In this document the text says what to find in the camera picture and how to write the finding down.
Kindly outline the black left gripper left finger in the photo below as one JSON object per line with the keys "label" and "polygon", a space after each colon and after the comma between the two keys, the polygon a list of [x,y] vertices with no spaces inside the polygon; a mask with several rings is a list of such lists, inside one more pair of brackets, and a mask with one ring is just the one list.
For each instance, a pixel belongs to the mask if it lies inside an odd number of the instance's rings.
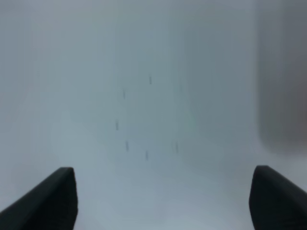
{"label": "black left gripper left finger", "polygon": [[78,215],[74,169],[61,167],[0,212],[2,230],[72,230]]}

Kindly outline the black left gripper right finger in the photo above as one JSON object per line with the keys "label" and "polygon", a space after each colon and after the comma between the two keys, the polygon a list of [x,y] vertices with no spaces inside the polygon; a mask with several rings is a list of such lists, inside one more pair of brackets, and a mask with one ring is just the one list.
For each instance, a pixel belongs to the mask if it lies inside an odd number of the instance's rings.
{"label": "black left gripper right finger", "polygon": [[307,228],[307,193],[266,165],[253,173],[249,210],[256,230]]}

